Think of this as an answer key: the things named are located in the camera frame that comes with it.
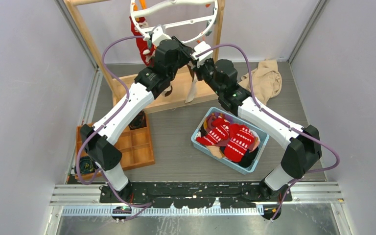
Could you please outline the beige brown striped sock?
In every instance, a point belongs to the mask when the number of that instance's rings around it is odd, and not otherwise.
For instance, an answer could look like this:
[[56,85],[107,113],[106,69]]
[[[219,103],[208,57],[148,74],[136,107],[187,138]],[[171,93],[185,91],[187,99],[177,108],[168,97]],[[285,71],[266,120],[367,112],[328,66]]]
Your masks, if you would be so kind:
[[164,97],[167,97],[167,96],[169,96],[169,95],[172,93],[172,90],[173,90],[173,87],[172,87],[172,85],[170,85],[169,87],[167,87],[167,88],[161,93],[161,95],[164,96]]

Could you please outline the red white patterned sock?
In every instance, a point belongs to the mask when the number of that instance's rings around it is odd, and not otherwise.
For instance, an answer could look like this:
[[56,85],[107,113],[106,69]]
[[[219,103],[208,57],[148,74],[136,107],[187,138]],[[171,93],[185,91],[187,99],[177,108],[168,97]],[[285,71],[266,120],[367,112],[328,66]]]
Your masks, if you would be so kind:
[[230,123],[228,121],[218,117],[212,121],[211,125],[213,126],[213,129],[211,129],[205,136],[196,138],[198,143],[204,146],[212,146],[229,139]]

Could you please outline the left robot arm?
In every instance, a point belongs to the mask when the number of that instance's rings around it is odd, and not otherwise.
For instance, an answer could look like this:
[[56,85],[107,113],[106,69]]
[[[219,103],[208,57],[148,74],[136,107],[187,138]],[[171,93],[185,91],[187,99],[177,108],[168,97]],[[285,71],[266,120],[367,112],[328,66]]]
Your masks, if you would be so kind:
[[136,115],[170,86],[178,69],[192,61],[193,53],[193,48],[176,37],[161,41],[153,64],[141,70],[130,87],[123,85],[126,94],[113,109],[93,126],[84,124],[80,129],[79,152],[85,151],[98,165],[112,188],[112,197],[120,203],[126,202],[131,192],[120,164],[122,153],[114,145]]

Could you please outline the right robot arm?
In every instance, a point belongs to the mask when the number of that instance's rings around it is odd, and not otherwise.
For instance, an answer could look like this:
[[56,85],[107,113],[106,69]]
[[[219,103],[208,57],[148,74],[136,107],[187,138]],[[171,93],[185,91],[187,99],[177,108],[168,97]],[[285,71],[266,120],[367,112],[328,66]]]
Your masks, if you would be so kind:
[[284,185],[301,179],[321,158],[318,129],[288,121],[257,101],[249,90],[238,84],[237,70],[230,60],[207,59],[192,70],[217,94],[224,110],[258,126],[285,149],[280,164],[260,183],[264,200],[274,200]]

